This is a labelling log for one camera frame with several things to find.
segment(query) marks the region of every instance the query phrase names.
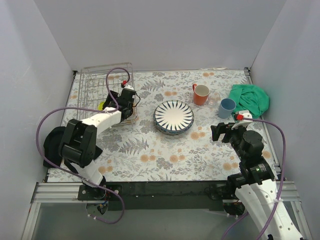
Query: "floral tablecloth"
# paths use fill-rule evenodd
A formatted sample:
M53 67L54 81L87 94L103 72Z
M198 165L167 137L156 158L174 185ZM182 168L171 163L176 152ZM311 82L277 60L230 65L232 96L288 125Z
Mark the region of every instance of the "floral tablecloth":
M192 84L204 84L210 89L213 105L193 103ZM69 96L68 106L78 105L80 76L77 75ZM112 127L97 138L103 153L96 160L99 171L109 182L133 181L204 181L226 180L239 173L239 158L230 144L212 141L211 125L233 122L217 115L220 99L229 95L233 84L247 84L242 70L136 72L134 85L141 97L135 124ZM193 110L194 123L185 133L166 135L155 127L155 108L166 100L181 100ZM68 110L65 125L77 117ZM248 129L263 137L263 156L274 170L274 156L264 127L252 123ZM48 182L79 182L79 179L58 169L49 169Z

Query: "green cloth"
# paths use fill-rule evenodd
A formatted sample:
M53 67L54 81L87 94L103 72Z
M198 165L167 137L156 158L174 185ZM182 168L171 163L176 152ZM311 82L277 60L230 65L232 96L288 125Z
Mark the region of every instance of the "green cloth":
M234 84L229 98L236 103L234 113L249 110L254 119L260 117L269 108L269 96L256 85Z

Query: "floral pattern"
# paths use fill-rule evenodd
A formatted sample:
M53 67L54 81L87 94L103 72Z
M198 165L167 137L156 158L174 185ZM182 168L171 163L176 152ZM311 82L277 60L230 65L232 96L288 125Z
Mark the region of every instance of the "floral pattern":
M242 70L136 72L134 85L141 97L136 122L112 127L97 138L96 144L103 152L95 162L107 181L226 180L229 175L240 172L240 160L235 151L230 144L213 142L210 129L211 125L220 122L233 122L232 117L218 117L220 100L216 98L213 104L195 105L193 83L208 86L210 96L219 93L223 99L228 97L233 84L247 84L247 79ZM77 75L68 106L76 107L84 101L81 97L84 94L79 93L80 85L80 76ZM98 88L90 94L104 94L105 98L106 91ZM161 102L175 99L192 108L194 123L187 132L166 135L155 127L153 112ZM77 118L77 111L66 111L62 125L72 118ZM274 170L274 156L264 126L255 122L248 129L262 135L263 156ZM79 182L79 179L58 169L48 171L48 182L73 181Z

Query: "dish rack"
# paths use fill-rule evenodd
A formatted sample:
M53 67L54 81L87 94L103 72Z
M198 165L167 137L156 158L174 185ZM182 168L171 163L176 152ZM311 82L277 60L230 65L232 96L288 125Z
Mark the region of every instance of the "dish rack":
M77 106L79 108L95 109L97 110L99 105L106 101L108 96L108 90L106 87L106 76L109 70L113 68L124 68L130 73L130 81L127 83L135 88L134 74L132 64L130 62L115 63L100 66L89 66L81 69L80 81L79 81L79 93ZM128 80L128 74L121 70L116 69L109 74L108 85L110 90L119 93L121 90L121 83ZM134 103L137 104L137 97L134 96ZM77 119L86 119L92 117L95 112L77 110ZM119 125L133 124L138 119L137 108L133 108L133 114Z

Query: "stack of plates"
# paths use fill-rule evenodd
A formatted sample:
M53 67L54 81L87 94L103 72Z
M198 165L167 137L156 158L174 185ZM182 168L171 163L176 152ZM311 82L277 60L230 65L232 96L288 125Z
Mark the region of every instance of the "stack of plates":
M194 112L179 100L168 100L161 103L154 111L153 120L156 127L165 134L181 134L194 123Z

